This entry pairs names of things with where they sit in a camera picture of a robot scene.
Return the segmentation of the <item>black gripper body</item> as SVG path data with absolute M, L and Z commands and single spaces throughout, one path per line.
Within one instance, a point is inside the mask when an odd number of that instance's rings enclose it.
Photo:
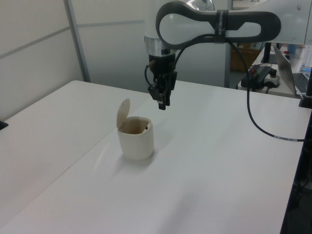
M 155 61 L 151 66 L 150 70 L 154 76 L 160 76 L 171 72 L 172 64 L 175 61 L 176 55 L 165 55 L 164 57 L 157 57 L 149 55 L 149 62 Z

